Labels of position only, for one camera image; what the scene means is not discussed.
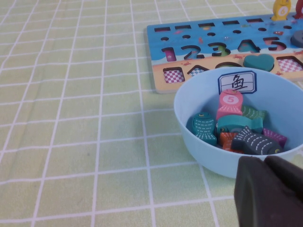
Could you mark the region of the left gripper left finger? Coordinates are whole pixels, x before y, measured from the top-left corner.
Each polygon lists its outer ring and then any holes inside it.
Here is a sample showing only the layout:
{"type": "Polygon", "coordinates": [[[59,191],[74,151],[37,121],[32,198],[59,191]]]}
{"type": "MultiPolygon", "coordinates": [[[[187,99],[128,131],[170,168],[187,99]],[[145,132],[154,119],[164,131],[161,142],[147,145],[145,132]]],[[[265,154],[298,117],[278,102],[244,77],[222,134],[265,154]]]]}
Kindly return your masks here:
{"type": "Polygon", "coordinates": [[[303,225],[303,201],[259,158],[239,159],[234,200],[241,227],[303,225]]]}

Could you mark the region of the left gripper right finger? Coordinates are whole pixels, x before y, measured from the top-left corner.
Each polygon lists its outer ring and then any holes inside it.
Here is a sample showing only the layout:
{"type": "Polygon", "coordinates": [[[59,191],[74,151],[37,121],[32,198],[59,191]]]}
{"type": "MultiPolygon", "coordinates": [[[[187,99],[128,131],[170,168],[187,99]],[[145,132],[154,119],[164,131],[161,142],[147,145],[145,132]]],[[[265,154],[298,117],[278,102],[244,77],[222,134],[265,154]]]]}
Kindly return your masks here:
{"type": "Polygon", "coordinates": [[[302,201],[303,170],[278,156],[267,156],[264,161],[283,185],[292,190],[296,197],[302,201]]]}

